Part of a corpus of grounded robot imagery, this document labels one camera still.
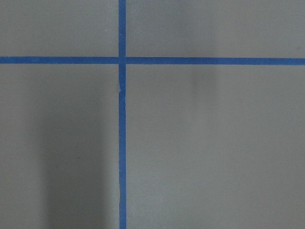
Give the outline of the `blue tape strip lengthwise right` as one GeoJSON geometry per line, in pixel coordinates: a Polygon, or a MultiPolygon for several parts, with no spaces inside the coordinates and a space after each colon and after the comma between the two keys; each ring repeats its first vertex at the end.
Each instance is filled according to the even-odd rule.
{"type": "Polygon", "coordinates": [[[127,228],[126,207],[126,1],[119,0],[119,228],[127,228]]]}

